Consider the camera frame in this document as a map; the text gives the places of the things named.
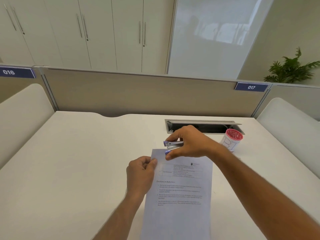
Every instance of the fern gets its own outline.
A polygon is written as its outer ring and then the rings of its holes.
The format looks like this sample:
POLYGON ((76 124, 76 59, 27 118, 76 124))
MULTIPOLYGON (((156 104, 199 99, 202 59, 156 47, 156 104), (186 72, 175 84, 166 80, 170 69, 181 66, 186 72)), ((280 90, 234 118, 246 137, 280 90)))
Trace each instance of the fern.
POLYGON ((300 47, 297 48, 296 57, 288 58, 284 56, 284 63, 281 65, 279 61, 274 61, 270 66, 269 72, 272 75, 266 76, 264 81, 272 83, 295 83, 307 79, 312 79, 312 69, 320 67, 320 61, 309 62, 302 65, 299 58, 302 55, 300 47))

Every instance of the sheet of paper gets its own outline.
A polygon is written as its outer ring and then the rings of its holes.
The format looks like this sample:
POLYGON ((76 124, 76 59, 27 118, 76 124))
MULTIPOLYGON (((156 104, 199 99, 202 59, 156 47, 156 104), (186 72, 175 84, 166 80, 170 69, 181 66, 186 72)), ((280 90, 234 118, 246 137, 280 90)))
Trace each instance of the sheet of paper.
POLYGON ((210 239, 212 161, 207 157, 165 159, 166 149, 153 149, 158 159, 146 194, 141 240, 210 239))

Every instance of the blue label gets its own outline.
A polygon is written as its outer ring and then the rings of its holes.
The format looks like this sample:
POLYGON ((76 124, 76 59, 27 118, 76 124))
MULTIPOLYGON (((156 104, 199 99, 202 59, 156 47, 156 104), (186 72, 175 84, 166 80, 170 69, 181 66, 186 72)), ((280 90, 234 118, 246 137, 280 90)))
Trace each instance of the blue label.
POLYGON ((35 73, 31 68, 6 67, 6 66, 0 66, 0 76, 36 78, 35 73))
POLYGON ((235 86, 235 90, 264 92, 267 87, 268 87, 268 84, 238 82, 237 85, 235 86))

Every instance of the paper cup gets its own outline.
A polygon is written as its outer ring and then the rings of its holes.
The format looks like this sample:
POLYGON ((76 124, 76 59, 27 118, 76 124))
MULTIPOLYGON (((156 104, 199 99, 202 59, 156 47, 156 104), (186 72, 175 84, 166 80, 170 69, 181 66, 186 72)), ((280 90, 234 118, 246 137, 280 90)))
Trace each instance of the paper cup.
POLYGON ((233 152, 242 139, 243 135, 239 131, 236 129, 227 129, 220 144, 228 148, 230 152, 233 152))

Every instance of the forearm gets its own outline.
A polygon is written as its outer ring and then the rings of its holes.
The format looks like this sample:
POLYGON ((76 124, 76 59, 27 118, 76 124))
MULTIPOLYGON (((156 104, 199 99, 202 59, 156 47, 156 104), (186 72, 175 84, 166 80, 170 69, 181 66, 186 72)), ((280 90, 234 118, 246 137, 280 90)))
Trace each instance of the forearm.
POLYGON ((233 154, 209 151, 208 157, 267 239, 320 239, 320 227, 308 214, 233 154))
POLYGON ((126 196, 93 240, 126 240, 143 197, 126 196))

